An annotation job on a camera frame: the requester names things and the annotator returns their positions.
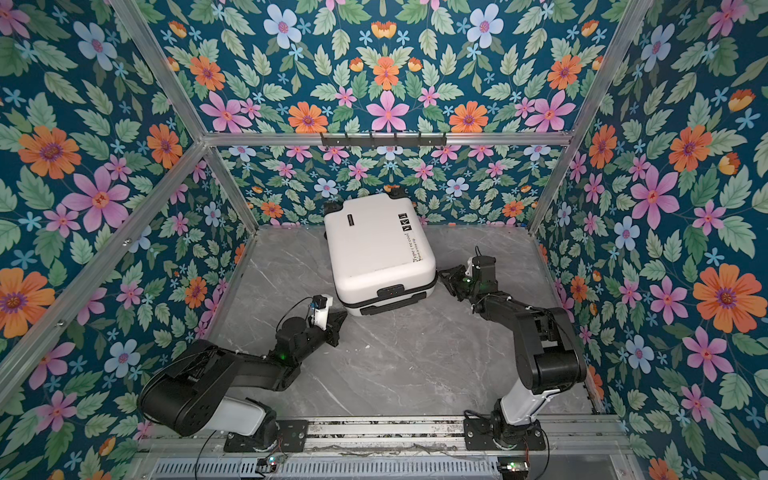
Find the white black suitcase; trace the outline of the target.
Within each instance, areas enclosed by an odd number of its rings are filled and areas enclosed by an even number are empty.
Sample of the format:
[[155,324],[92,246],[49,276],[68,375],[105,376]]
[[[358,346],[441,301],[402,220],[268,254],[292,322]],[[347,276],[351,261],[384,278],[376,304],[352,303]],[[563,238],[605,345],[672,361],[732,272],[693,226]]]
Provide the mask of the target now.
[[436,258],[401,188],[324,205],[336,297],[352,316],[371,316],[428,298]]

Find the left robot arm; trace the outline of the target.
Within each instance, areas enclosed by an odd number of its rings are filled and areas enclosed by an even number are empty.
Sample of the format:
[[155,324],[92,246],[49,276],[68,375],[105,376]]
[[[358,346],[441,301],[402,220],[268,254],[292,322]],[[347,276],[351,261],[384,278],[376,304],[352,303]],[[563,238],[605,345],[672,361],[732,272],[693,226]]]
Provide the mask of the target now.
[[197,340],[189,352],[156,373],[143,387],[139,411],[182,437],[217,430],[256,451],[269,450],[278,442],[275,410],[256,399],[236,399],[229,391],[287,390],[310,355],[324,345],[339,344],[346,318],[345,310],[329,307],[315,309],[307,318],[289,318],[278,328],[274,348],[261,356]]

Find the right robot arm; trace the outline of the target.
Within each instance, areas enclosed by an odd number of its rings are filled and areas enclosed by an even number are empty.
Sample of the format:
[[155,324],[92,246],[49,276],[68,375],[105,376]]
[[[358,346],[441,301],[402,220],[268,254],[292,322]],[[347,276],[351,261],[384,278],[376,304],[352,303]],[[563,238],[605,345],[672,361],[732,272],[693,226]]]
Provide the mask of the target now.
[[465,266],[442,269],[437,278],[482,319],[513,334],[517,380],[488,415],[465,412],[467,439],[491,438],[502,449],[531,445],[543,437],[537,415],[555,396],[586,380],[583,348],[562,307],[526,304],[499,289],[496,259],[475,255]]

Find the metal hook bar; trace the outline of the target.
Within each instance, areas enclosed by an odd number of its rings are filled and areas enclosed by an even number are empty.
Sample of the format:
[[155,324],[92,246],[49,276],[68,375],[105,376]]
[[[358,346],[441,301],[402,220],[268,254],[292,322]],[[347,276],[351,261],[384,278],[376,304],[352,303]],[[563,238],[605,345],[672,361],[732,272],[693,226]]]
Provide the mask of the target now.
[[361,147],[377,148],[380,146],[400,146],[403,148],[442,147],[448,145],[445,134],[424,133],[344,133],[321,134],[324,147]]

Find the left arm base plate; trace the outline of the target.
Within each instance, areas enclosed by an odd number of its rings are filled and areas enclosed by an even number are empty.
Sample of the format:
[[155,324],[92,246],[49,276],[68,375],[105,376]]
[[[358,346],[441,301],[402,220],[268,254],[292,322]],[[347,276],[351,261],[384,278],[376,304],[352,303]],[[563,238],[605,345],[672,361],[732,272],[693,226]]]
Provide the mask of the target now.
[[308,439],[308,429],[306,420],[270,420],[251,436],[229,433],[223,450],[226,453],[300,453]]

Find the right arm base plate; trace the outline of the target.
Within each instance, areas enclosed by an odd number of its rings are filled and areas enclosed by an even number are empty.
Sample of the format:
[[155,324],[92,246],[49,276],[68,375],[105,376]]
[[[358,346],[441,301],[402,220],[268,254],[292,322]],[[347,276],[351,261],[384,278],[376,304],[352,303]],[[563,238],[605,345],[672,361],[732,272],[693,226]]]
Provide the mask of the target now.
[[464,442],[468,451],[545,451],[548,440],[541,423],[513,426],[502,420],[469,416],[463,419]]

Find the aluminium mounting rail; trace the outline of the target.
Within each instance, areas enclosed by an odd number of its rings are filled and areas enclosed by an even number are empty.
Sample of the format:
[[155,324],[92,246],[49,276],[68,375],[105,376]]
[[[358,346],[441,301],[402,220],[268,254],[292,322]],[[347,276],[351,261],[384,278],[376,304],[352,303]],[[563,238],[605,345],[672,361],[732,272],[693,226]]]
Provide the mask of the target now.
[[159,458],[266,458],[342,456],[352,458],[394,456],[513,456],[540,459],[556,456],[632,456],[629,436],[613,415],[544,414],[540,429],[513,446],[492,440],[480,427],[465,427],[457,416],[303,417],[306,428],[288,431],[263,449],[237,447],[229,452],[231,433],[203,431],[181,438],[166,428],[139,442],[133,462]]

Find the aluminium frame cage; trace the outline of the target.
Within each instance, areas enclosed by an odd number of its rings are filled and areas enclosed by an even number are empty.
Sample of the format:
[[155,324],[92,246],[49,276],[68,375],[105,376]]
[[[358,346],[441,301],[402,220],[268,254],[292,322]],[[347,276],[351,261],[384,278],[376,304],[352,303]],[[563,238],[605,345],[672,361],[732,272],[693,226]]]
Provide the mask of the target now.
[[1,409],[123,259],[201,237],[166,219],[199,168],[254,231],[220,151],[321,134],[574,146],[646,1],[5,1]]

